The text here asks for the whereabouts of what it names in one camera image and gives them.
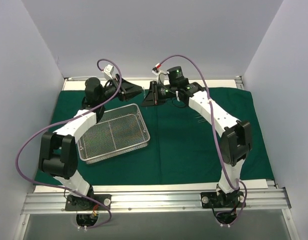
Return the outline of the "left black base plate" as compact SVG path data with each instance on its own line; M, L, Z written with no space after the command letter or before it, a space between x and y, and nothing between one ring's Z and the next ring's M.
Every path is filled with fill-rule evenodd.
M110 194L95 194L93 199L100 202L104 206L110 209L112 196ZM75 196L69 194L67 196L65 211L91 211L91 210L102 210L104 211L105 208L100 206L98 203L94 201L88 200L84 197Z

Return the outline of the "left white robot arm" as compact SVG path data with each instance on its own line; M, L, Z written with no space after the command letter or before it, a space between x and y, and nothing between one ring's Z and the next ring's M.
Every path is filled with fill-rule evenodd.
M84 210L90 209L95 200L92 186L78 171L77 141L101 120L106 103L114 98L128 101L142 90L141 86L124 80L119 74L110 77L105 85L101 85L97 77L91 77L85 81L85 96L74 119L42 135L39 170L61 182Z

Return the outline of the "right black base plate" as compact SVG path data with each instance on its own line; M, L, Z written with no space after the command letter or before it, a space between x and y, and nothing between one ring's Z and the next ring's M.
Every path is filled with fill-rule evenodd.
M222 209L222 208L238 208L245 207L244 193L241 191L233 191L224 193L223 191L201 192L201 205L204 209Z

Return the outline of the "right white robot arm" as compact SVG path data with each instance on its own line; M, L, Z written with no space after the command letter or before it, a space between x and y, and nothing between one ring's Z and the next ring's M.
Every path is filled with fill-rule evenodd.
M216 200L219 205L228 206L234 200L233 192L239 190L241 169L252 150L250 122L240 121L226 112L211 98L207 84L190 83L180 66L163 71L158 63L152 73L156 80L150 82L141 103L143 107L163 105L168 99L175 98L211 124L222 168Z

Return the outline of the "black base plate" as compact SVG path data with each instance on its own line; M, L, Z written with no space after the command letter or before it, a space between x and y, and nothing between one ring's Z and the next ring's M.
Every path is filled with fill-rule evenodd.
M222 209L222 208L238 208L245 207L244 193L241 191L233 191L224 193L223 191L201 192L201 205L204 209Z
M100 202L104 206L110 209L112 196L110 194L95 194L93 199ZM67 196L65 211L91 211L91 210L102 210L104 211L105 208L100 206L98 203L94 201L88 200L84 197L75 196L69 194Z

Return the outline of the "metal mesh tray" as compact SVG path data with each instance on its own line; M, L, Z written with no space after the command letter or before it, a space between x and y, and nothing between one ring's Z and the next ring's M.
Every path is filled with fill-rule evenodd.
M102 119L79 139L79 157L94 164L148 145L150 134L137 104L104 112Z

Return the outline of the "aluminium frame rail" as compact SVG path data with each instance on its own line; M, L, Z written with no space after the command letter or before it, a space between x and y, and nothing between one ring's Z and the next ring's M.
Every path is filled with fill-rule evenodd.
M112 213L202 212L209 210L211 192L206 183L185 185L97 185L97 194L111 195ZM22 214L65 214L63 190L37 186L27 194ZM245 210L285 210L291 207L287 193L273 183L250 187Z

